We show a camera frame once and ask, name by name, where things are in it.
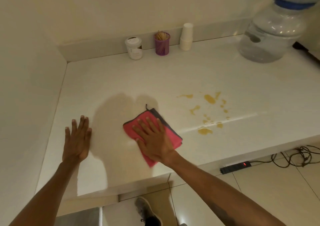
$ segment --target finger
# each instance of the finger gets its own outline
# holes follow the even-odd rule
[[[147,147],[144,144],[144,142],[142,140],[140,140],[140,139],[136,139],[136,142],[137,142],[140,150],[144,153],[144,155],[146,155]]]
[[[139,125],[141,125],[141,127],[144,129],[144,131],[147,133],[147,134],[152,134],[153,132],[150,130],[150,128],[141,120],[141,119],[138,119],[138,123]]]
[[[90,148],[91,135],[92,135],[92,129],[88,128],[87,131],[85,132],[85,136],[84,136],[84,146],[85,146],[85,149],[87,149],[88,151]]]
[[[155,124],[153,123],[152,120],[150,120],[149,117],[146,118],[146,121],[149,123],[151,129],[152,129],[155,133],[159,133],[159,129],[155,126]]]
[[[66,144],[70,140],[70,129],[69,129],[69,127],[66,127],[65,132],[66,132],[66,137],[64,139],[64,143]]]
[[[86,131],[88,130],[88,128],[89,128],[89,118],[86,117],[84,119],[83,127],[82,127],[81,133],[80,133],[83,137],[85,137]]]
[[[71,135],[74,135],[77,131],[77,122],[75,119],[72,120],[72,132],[71,132]]]
[[[157,123],[159,125],[160,131],[164,132],[165,128],[164,128],[164,126],[163,126],[163,124],[162,124],[162,122],[161,122],[161,120],[159,118],[157,118]]]
[[[78,132],[81,132],[84,122],[85,122],[85,117],[81,115],[78,130],[77,130]]]
[[[144,133],[143,131],[141,131],[138,127],[133,126],[132,129],[133,129],[139,136],[141,136],[143,139],[146,139],[147,134]]]

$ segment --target shoe sole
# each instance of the shoe sole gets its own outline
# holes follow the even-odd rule
[[[138,196],[138,198],[141,198],[142,200],[144,200],[144,201],[148,204],[151,212],[152,212],[152,213],[154,214],[154,216],[160,221],[160,224],[161,224],[160,226],[162,226],[163,223],[162,223],[161,218],[160,218],[157,214],[154,213],[154,211],[152,210],[152,207],[150,206],[150,203],[148,202],[148,200],[147,200],[146,198],[143,198],[142,196]]]

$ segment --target black pants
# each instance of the black pants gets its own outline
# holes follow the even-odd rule
[[[149,217],[146,219],[145,226],[160,226],[160,221],[156,217]]]

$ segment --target foot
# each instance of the foot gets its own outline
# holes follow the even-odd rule
[[[162,226],[162,220],[152,211],[149,202],[143,197],[138,197],[134,202],[138,214],[141,216],[141,221],[152,221],[154,226]]]

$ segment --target person's left hand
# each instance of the person's left hand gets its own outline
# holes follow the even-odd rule
[[[90,138],[92,129],[89,128],[89,119],[83,115],[77,128],[77,122],[72,120],[72,131],[70,134],[69,127],[66,127],[66,138],[63,148],[62,161],[67,158],[75,157],[79,162],[86,159],[90,148]]]

